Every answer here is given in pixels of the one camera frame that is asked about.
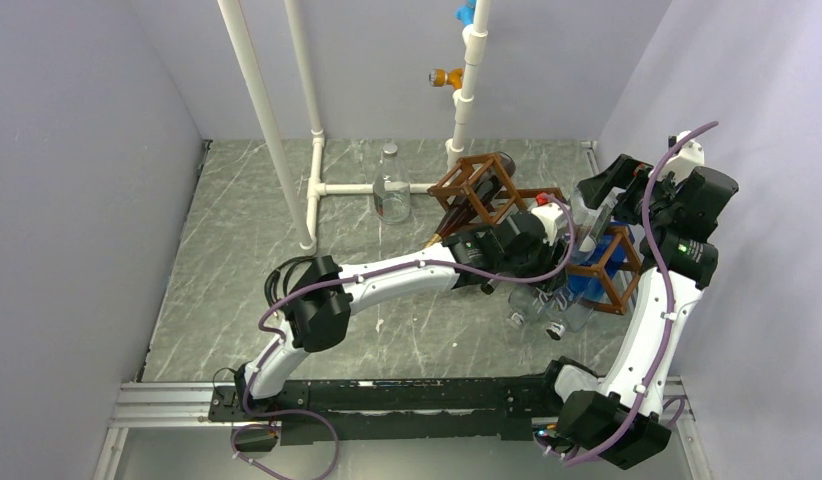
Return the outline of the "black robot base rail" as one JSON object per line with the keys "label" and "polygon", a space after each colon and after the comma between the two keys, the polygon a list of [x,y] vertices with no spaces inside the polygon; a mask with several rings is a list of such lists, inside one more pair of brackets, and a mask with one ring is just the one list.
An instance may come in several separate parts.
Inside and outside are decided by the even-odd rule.
{"label": "black robot base rail", "polygon": [[242,384],[213,388],[215,423],[274,421],[284,445],[316,441],[497,437],[529,441],[563,401],[544,375],[288,380],[268,399],[240,398]]}

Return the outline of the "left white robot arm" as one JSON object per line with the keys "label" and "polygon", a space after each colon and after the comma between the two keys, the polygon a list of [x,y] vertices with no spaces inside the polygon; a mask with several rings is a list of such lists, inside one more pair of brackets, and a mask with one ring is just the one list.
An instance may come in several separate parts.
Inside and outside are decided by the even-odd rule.
{"label": "left white robot arm", "polygon": [[350,319],[381,303],[426,291],[486,283],[535,284],[557,276],[575,251],[568,209],[535,207],[495,226],[477,227],[419,251],[368,264],[312,260],[297,284],[268,312],[282,324],[262,331],[273,339],[235,375],[235,407],[251,420],[266,417],[290,375],[312,353],[331,349]]}

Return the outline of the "clear glass bottle white cap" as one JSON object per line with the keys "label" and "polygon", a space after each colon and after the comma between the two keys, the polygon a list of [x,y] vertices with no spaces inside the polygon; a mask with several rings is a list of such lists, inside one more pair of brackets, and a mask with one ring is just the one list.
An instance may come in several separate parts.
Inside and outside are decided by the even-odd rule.
{"label": "clear glass bottle white cap", "polygon": [[573,264],[586,262],[596,250],[599,240],[610,223],[616,205],[616,194],[606,195],[597,208],[590,208],[581,191],[576,188],[571,196],[573,220],[576,224],[576,247],[571,256]]}

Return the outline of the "clear glass bottle silver cap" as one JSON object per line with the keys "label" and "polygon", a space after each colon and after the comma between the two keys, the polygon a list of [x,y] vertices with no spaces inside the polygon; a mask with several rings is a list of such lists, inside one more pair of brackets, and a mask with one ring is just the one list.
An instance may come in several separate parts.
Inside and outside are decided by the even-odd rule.
{"label": "clear glass bottle silver cap", "polygon": [[398,224],[410,216],[410,185],[410,175],[399,156],[398,146],[386,142],[382,146],[372,183],[374,212],[382,222]]}

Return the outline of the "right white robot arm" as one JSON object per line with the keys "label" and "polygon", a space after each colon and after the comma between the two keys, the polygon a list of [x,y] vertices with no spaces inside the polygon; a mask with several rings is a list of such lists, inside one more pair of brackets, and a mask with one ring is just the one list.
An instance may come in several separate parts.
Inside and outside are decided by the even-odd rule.
{"label": "right white robot arm", "polygon": [[619,156],[578,188],[590,206],[619,189],[615,220],[641,225],[645,238],[635,310],[609,372],[599,376],[566,357],[538,388],[556,434],[583,455],[627,470],[660,453],[671,430],[660,422],[666,377],[685,323],[710,284],[718,250],[708,241],[737,182],[699,156],[672,157],[661,171]]}

